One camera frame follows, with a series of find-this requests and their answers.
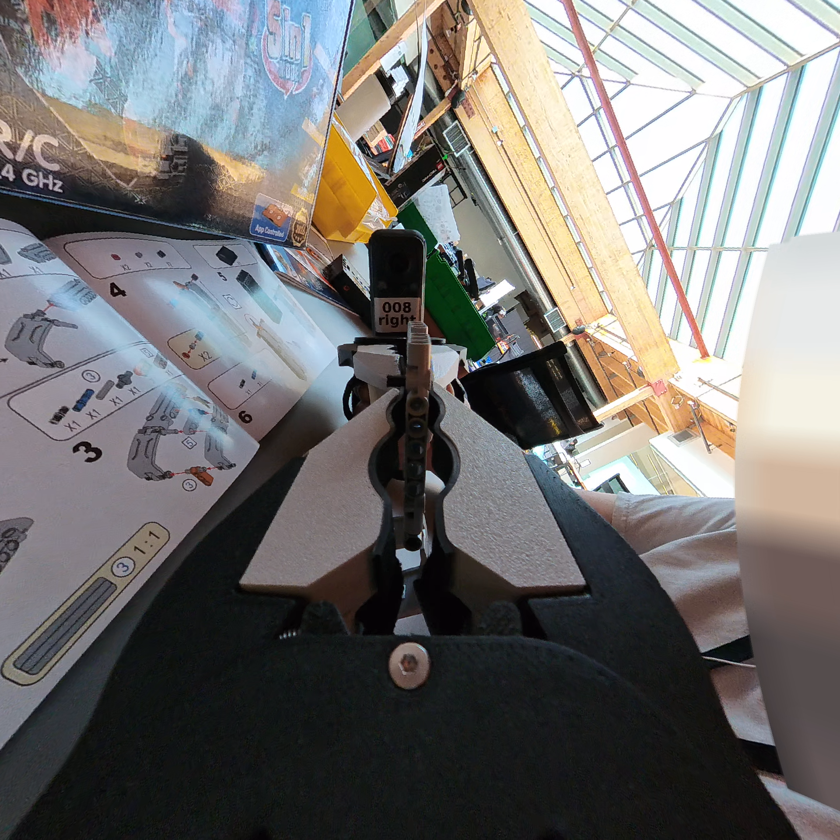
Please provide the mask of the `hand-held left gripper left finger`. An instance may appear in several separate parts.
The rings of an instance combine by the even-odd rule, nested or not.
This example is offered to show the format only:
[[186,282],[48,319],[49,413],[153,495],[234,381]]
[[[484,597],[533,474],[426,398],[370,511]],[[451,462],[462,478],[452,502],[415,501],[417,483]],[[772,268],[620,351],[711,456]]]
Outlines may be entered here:
[[351,627],[393,627],[400,610],[392,503],[398,467],[385,392],[313,448],[243,577],[247,592],[334,604]]

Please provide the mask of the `clear plastic bag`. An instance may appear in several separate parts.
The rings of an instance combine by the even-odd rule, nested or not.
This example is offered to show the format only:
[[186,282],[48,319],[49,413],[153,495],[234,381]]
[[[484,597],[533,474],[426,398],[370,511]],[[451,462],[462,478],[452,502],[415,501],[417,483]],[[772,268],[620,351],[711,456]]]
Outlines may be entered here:
[[392,226],[396,220],[396,207],[358,147],[350,143],[349,150],[354,163],[350,165],[347,179],[362,213],[354,234],[357,241],[366,242],[375,230]]

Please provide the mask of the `small black box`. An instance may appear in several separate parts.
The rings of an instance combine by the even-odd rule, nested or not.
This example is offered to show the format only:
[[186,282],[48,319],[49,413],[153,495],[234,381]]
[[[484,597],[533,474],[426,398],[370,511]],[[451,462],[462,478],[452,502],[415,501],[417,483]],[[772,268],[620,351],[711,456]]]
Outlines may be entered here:
[[344,304],[372,329],[371,288],[345,255],[336,257],[324,270],[328,283],[341,296]]

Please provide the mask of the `white printed paper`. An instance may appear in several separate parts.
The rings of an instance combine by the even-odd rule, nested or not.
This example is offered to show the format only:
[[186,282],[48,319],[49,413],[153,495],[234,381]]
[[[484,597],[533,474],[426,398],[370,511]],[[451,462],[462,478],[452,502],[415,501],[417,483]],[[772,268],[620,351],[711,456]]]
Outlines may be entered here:
[[458,244],[459,230],[446,184],[428,185],[416,193],[413,203],[439,244]]

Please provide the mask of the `grey desk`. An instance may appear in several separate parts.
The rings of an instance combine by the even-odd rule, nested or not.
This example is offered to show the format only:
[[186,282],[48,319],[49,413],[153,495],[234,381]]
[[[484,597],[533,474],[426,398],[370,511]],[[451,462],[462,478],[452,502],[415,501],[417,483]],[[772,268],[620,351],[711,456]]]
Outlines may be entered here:
[[[111,233],[184,241],[244,241],[234,236],[198,233],[183,227],[97,213],[9,193],[2,193],[2,222],[25,228],[42,243],[61,236]],[[14,735],[2,744],[2,838],[12,835],[67,760],[89,723],[130,633],[165,580],[200,540],[253,491],[270,480],[290,459],[304,455],[344,424],[342,392],[351,369],[340,367],[335,360],[336,346],[357,336],[361,322],[307,293],[301,298],[296,291],[289,293],[330,341],[333,347],[330,363],[294,406],[258,441],[255,456],[232,486],[150,573]]]

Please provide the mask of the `glass skylight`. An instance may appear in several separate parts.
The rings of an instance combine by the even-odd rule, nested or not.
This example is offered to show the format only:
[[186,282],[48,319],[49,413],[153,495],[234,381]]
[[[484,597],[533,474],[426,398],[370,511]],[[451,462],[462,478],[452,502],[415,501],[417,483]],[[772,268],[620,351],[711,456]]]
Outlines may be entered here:
[[838,2],[574,6],[703,339],[741,364],[767,248],[838,229]]

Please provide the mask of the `grey toy beam arm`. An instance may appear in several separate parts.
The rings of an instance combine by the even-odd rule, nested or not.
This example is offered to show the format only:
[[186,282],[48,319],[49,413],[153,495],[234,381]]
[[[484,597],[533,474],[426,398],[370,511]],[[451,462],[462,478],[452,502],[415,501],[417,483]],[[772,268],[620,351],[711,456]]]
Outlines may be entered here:
[[405,397],[401,488],[394,489],[396,516],[402,520],[399,541],[405,550],[427,557],[425,481],[428,447],[429,395],[432,387],[432,342],[424,322],[408,325],[400,355],[401,387]]

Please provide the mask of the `white instruction booklet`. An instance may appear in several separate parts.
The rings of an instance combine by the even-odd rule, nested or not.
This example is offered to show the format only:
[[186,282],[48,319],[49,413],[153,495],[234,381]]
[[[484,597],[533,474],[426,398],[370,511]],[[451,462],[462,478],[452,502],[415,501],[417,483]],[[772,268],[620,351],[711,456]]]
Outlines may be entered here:
[[5,744],[333,346],[242,240],[2,222],[1,286]]

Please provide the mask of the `wooden window sill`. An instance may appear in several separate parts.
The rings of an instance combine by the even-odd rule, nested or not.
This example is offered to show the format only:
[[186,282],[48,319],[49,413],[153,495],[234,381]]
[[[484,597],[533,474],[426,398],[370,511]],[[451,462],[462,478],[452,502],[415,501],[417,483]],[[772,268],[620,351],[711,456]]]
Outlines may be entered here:
[[741,370],[667,340],[676,369],[654,377],[614,316],[588,324],[576,343],[602,386],[602,421],[626,419],[648,443],[631,460],[663,493],[734,496],[734,456]]

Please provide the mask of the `white paper roll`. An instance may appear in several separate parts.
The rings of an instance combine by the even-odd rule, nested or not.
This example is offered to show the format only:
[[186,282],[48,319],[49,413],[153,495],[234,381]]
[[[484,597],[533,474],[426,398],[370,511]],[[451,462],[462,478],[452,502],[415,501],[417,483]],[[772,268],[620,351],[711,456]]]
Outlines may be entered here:
[[343,100],[335,113],[351,140],[356,142],[389,111],[395,100],[390,78],[378,69]]

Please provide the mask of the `large blue toy box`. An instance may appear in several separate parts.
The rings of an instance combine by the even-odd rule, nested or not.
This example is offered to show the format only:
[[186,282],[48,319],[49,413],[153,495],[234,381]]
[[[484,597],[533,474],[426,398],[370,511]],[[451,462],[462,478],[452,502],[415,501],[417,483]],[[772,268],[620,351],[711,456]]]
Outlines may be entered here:
[[352,6],[2,2],[2,192],[304,246]]

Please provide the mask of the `person's right forearm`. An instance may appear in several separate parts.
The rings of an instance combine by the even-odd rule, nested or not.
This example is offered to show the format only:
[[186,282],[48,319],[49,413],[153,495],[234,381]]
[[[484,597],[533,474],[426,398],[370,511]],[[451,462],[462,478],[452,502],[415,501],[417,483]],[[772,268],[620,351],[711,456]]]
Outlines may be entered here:
[[749,635],[734,499],[576,493],[647,564],[701,651]]

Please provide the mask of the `large wooden ceiling beam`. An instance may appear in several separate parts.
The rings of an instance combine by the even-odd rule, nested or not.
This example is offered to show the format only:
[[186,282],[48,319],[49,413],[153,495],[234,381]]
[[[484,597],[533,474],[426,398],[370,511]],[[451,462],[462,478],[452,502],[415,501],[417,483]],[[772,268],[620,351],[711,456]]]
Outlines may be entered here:
[[676,357],[524,2],[475,1],[469,6],[552,172],[647,381],[669,387],[678,371]]

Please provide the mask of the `person's white shirt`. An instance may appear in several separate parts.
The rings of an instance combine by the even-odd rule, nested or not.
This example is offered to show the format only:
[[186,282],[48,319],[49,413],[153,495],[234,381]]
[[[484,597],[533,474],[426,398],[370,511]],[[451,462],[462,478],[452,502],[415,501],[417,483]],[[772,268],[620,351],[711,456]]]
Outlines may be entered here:
[[[752,664],[724,665],[721,661],[713,664],[710,677],[735,735],[740,740],[773,748],[774,737],[756,667]],[[759,770],[758,774],[800,838],[839,838],[837,810],[790,790],[780,770]]]

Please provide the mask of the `yellow plastic bin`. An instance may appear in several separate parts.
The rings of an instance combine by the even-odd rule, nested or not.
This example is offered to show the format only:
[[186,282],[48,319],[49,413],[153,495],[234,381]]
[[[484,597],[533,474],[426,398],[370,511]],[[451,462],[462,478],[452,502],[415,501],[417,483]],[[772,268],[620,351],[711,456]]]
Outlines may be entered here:
[[365,244],[369,239],[357,241],[354,234],[362,213],[347,179],[350,165],[354,163],[350,143],[356,145],[338,118],[332,117],[312,222],[327,239]]

